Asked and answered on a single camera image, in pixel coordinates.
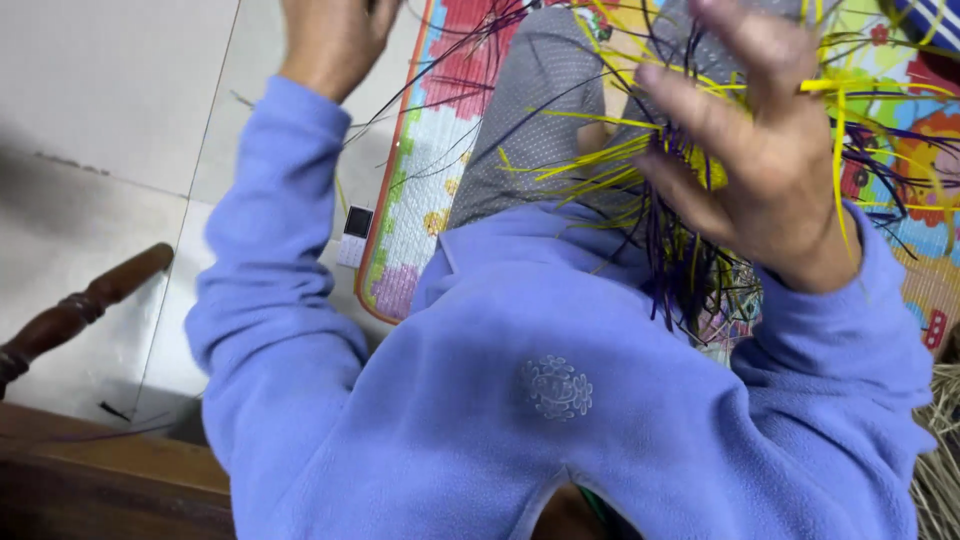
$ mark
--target wooden furniture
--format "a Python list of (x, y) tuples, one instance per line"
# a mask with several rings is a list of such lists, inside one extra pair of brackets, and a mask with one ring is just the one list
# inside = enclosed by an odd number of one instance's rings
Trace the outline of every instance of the wooden furniture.
[(66, 343), (103, 316), (108, 307), (133, 294), (174, 258), (169, 244), (157, 244), (90, 282), (84, 292), (43, 311), (9, 342), (0, 345), (0, 400), (7, 384), (27, 372), (38, 356)]
[(234, 538), (209, 449), (0, 403), (0, 538)]

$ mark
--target play mat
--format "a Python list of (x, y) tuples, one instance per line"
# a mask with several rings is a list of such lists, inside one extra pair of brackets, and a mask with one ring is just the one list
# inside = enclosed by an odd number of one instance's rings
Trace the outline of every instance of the play mat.
[[(608, 9), (617, 13), (615, 18), (631, 28), (645, 27), (639, 11), (619, 10), (616, 4), (605, 2)], [(410, 79), (462, 37), (438, 29), (469, 32), (488, 16), (490, 9), (491, 0), (433, 0), (424, 15)], [(600, 39), (611, 38), (601, 13), (589, 8), (578, 10), (588, 18)], [(944, 78), (960, 72), (960, 66), (939, 57), (890, 46), (888, 41), (904, 37), (899, 29), (888, 27), (889, 21), (877, 13), (875, 1), (846, 0), (837, 16), (834, 31), (847, 29), (871, 37), (867, 46), (855, 52), (854, 65), (865, 75), (880, 77), (881, 81), (931, 84), (960, 95), (960, 86)], [(361, 304), (381, 319), (398, 322), (409, 314), (414, 288), (433, 255), (437, 234), (444, 230), (490, 97), (485, 89), (489, 90), (487, 86), (495, 81), (491, 58), (505, 54), (515, 29), (516, 25), (495, 36), (474, 38), (473, 43), (461, 46), (438, 62), (403, 96), (402, 108), (414, 110), (397, 120), (396, 144), (387, 163), (370, 241), (356, 282)], [(617, 34), (614, 32), (612, 38), (616, 39)], [(475, 82), (477, 91), (467, 98), (452, 100), (465, 91), (462, 84), (452, 85), (450, 81)], [(887, 126), (925, 135), (960, 137), (957, 101), (863, 103), (864, 107), (872, 107), (875, 118)], [(439, 105), (417, 109), (428, 104)], [(942, 178), (960, 181), (960, 162), (936, 146), (902, 139), (895, 152), (909, 158), (891, 157), (887, 161), (903, 176), (923, 177), (924, 171), (918, 167), (929, 165)], [(888, 203), (889, 194), (877, 184), (876, 179), (856, 166), (846, 166), (843, 171), (843, 192), (848, 197), (878, 205)], [(936, 202), (932, 190), (924, 188), (911, 188), (903, 193), (902, 199), (908, 205)], [(960, 188), (948, 189), (948, 201), (951, 207), (960, 205)], [(960, 309), (960, 244), (945, 256), (948, 234), (960, 240), (960, 212), (954, 212), (953, 216), (954, 223), (945, 223), (941, 211), (910, 210), (909, 217), (891, 231), (902, 242), (900, 245), (891, 241), (897, 258), (907, 269), (904, 301), (920, 321), (924, 329), (921, 339), (931, 351), (939, 349), (944, 334), (957, 321)], [(730, 325), (725, 329), (730, 339), (711, 344), (708, 352), (715, 357), (725, 356), (736, 337), (749, 331), (749, 324)]]

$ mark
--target chair leg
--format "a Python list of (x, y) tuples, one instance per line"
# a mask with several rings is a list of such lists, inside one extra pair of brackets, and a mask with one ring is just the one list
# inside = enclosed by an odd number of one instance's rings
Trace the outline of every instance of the chair leg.
[(73, 293), (34, 317), (13, 339), (0, 345), (0, 400), (7, 384), (26, 373), (38, 356), (73, 339), (108, 307), (169, 267), (173, 258), (174, 249), (159, 243), (93, 280), (84, 292)]

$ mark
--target sweater sleeve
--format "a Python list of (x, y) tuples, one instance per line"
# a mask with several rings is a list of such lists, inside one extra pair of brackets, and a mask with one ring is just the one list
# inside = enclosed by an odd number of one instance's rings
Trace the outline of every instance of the sweater sleeve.
[(237, 531), (268, 512), (321, 447), (367, 359), (360, 329), (327, 301), (334, 167), (349, 116), (279, 77), (241, 136), (236, 180), (210, 215), (215, 264), (186, 319), (210, 375), (204, 427), (230, 475)]
[(848, 210), (863, 246), (857, 279), (808, 295), (761, 271), (762, 323), (732, 368), (756, 427), (860, 523), (910, 523), (913, 464), (933, 448), (911, 409), (930, 401), (932, 357), (900, 296), (903, 267), (863, 212)]

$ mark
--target right hand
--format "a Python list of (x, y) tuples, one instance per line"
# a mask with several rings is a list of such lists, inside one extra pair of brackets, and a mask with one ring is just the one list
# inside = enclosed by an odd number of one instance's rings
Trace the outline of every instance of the right hand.
[(387, 46), (401, 1), (283, 0), (287, 58), (279, 74), (343, 103)]
[(746, 66), (753, 117), (677, 72), (642, 64), (637, 82), (720, 160), (728, 184), (707, 191), (660, 149), (637, 157), (636, 168), (691, 230), (773, 270), (791, 288), (829, 292), (844, 286), (861, 257), (856, 225), (844, 211), (851, 260), (833, 200), (824, 103), (799, 90), (817, 71), (816, 37), (735, 0), (690, 0), (690, 10)]

